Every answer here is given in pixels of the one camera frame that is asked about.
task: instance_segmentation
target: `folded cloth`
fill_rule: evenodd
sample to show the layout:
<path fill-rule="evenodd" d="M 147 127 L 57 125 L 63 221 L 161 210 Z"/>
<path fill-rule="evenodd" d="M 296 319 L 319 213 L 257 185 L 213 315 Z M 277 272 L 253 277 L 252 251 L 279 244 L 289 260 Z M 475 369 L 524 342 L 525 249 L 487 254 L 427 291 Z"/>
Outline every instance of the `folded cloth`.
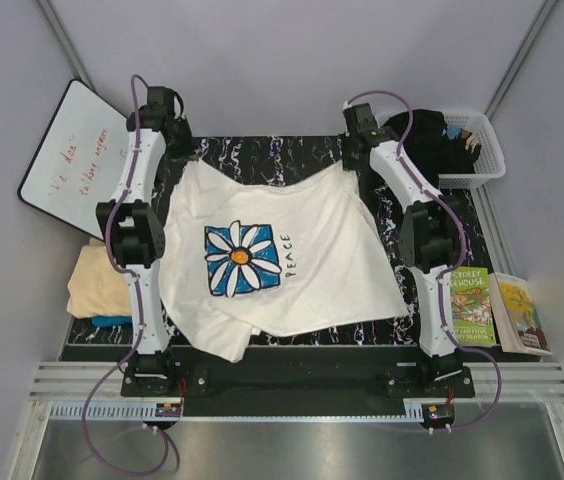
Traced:
<path fill-rule="evenodd" d="M 200 350 L 236 362 L 254 329 L 288 336 L 404 316 L 354 172 L 244 186 L 190 162 L 171 195 L 162 303 Z"/>
<path fill-rule="evenodd" d="M 132 323 L 132 320 L 131 317 L 105 317 L 104 315 L 97 315 L 95 317 L 91 317 L 91 323 L 94 327 L 109 328 L 130 324 Z"/>
<path fill-rule="evenodd" d="M 82 247 L 68 288 L 71 296 L 66 309 L 74 317 L 131 315 L 126 281 L 113 270 L 104 245 Z"/>

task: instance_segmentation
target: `green book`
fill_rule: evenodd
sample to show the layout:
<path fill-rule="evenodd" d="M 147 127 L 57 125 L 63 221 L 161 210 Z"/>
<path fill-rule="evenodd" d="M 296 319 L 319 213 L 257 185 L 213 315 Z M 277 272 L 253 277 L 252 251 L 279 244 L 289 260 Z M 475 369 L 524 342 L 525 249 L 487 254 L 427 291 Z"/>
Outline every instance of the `green book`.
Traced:
<path fill-rule="evenodd" d="M 461 344 L 495 345 L 486 268 L 460 267 L 451 273 L 451 308 L 455 335 Z"/>

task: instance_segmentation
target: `red handwriting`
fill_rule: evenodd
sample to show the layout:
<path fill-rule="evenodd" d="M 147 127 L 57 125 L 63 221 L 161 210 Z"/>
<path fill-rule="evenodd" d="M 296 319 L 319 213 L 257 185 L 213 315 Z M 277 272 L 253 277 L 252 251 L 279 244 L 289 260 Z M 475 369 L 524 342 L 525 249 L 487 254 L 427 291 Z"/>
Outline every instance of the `red handwriting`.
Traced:
<path fill-rule="evenodd" d="M 75 135 L 71 135 L 69 137 L 69 147 L 64 151 L 60 152 L 62 159 L 71 165 L 73 160 L 75 160 L 75 151 L 78 149 L 76 142 L 75 142 Z M 58 175 L 57 177 L 53 177 L 51 181 L 53 182 L 50 186 L 54 190 L 60 190 L 60 185 L 62 183 L 66 183 L 68 178 L 65 175 Z"/>
<path fill-rule="evenodd" d="M 86 184 L 86 185 L 83 185 L 82 188 L 80 188 L 80 190 L 79 190 L 79 192 L 82 195 L 86 196 L 86 195 L 89 194 L 89 187 L 93 183 L 93 180 L 95 179 L 95 174 L 99 170 L 100 170 L 99 165 L 92 163 L 85 172 L 82 172 L 81 180 L 82 180 L 83 183 Z"/>
<path fill-rule="evenodd" d="M 71 165 L 75 157 L 75 151 L 78 148 L 77 145 L 75 145 L 75 135 L 72 135 L 71 138 L 69 138 L 69 142 L 69 148 L 66 150 L 66 152 L 60 152 L 60 155 L 64 157 L 64 161 L 66 163 Z"/>
<path fill-rule="evenodd" d="M 106 134 L 109 133 L 109 131 L 105 128 L 102 130 L 102 133 L 100 134 L 100 136 L 98 137 L 98 144 L 95 147 L 95 155 L 96 156 L 100 156 L 100 153 L 102 153 L 103 150 L 106 150 L 106 146 L 104 145 L 104 141 L 106 140 Z"/>

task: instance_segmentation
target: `white plastic basket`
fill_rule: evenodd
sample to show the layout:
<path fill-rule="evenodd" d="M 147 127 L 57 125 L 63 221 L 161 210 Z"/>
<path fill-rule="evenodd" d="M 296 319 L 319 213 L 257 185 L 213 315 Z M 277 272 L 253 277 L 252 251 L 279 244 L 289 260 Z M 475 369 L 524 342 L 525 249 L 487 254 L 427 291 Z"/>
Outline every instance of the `white plastic basket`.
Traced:
<path fill-rule="evenodd" d="M 482 113 L 444 111 L 444 120 L 478 137 L 482 150 L 475 162 L 475 173 L 440 175 L 440 188 L 476 188 L 506 172 L 504 155 L 489 119 Z M 380 125 L 395 113 L 377 115 Z"/>

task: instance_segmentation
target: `black table surface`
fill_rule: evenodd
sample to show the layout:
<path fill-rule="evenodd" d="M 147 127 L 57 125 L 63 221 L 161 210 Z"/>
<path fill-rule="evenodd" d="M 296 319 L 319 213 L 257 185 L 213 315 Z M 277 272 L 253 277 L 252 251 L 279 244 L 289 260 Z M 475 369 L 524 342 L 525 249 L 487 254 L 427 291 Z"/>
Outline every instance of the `black table surface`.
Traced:
<path fill-rule="evenodd" d="M 211 137 L 199 140 L 200 158 L 225 175 L 245 185 L 293 185 L 341 159 L 341 148 L 336 136 L 325 137 Z M 185 162 L 165 158 L 160 166 L 153 207 L 164 221 L 168 199 L 179 181 Z M 303 335 L 278 338 L 262 333 L 251 339 L 253 345 L 414 345 L 419 336 L 419 312 L 415 282 L 409 269 L 398 256 L 398 232 L 402 209 L 388 187 L 374 189 L 377 201 L 374 211 L 380 239 L 390 259 L 409 315 L 394 319 L 378 319 L 332 327 Z M 458 214 L 467 234 L 465 264 L 487 267 L 491 261 L 478 216 L 468 190 L 449 193 L 459 200 Z M 171 344 L 188 345 L 163 312 L 171 333 Z M 130 325 L 114 328 L 96 328 L 88 319 L 73 319 L 67 337 L 67 346 L 101 345 L 125 346 L 131 344 Z"/>

